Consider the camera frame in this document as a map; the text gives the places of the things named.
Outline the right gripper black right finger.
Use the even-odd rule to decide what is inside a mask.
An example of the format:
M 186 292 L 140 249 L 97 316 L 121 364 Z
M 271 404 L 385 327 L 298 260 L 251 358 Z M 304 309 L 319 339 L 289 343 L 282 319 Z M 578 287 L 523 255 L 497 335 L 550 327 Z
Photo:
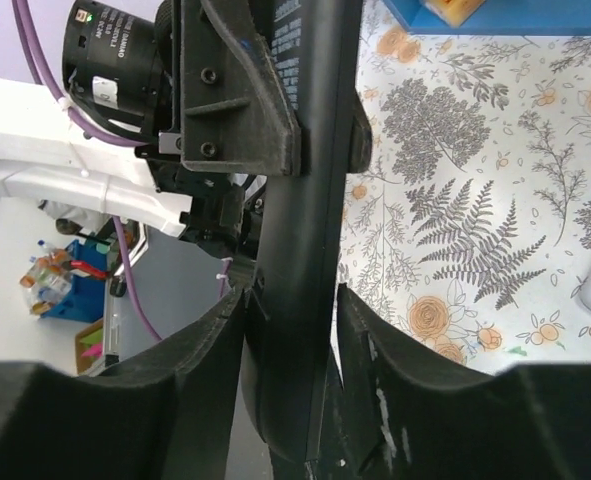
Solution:
M 591 479 L 591 364 L 496 375 L 440 355 L 337 292 L 342 420 L 365 479 Z

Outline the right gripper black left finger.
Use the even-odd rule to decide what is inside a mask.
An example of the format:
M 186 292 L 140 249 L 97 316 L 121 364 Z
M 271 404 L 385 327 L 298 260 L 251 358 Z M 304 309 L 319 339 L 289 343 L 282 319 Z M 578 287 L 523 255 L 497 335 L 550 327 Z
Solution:
M 221 479 L 226 472 L 245 300 L 98 376 L 0 362 L 0 479 Z

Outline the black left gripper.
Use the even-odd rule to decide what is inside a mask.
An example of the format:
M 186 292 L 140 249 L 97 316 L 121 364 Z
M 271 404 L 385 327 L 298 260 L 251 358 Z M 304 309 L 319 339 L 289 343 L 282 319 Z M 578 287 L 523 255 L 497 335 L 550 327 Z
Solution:
M 301 171 L 301 130 L 265 12 L 260 1 L 164 1 L 154 22 L 171 105 L 157 115 L 157 146 L 136 154 L 163 193 L 191 198 L 180 239 L 215 258 L 257 256 L 265 199 L 257 175 Z

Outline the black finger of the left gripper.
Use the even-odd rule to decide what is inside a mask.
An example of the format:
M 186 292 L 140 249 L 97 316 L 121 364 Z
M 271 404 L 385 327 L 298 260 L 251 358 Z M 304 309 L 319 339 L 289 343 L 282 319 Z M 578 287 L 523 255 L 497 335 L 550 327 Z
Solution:
M 365 173 L 372 157 L 373 135 L 368 116 L 358 92 L 354 94 L 353 118 L 349 149 L 349 174 Z

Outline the black TV remote control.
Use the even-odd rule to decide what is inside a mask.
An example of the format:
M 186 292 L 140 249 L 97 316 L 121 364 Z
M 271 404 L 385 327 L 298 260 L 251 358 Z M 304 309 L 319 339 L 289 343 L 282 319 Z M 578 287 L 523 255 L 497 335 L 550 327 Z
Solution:
M 242 388 L 270 451 L 318 455 L 362 5 L 279 2 L 276 23 L 300 24 L 299 45 L 275 56 L 301 128 L 302 172 L 266 183 Z

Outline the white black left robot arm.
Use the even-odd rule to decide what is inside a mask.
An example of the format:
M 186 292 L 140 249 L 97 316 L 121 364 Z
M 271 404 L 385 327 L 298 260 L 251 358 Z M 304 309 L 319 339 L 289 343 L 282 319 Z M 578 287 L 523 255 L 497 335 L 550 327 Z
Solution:
M 322 256 L 366 169 L 358 1 L 78 1 L 61 91 L 0 79 L 0 197 L 147 224 L 215 257 Z

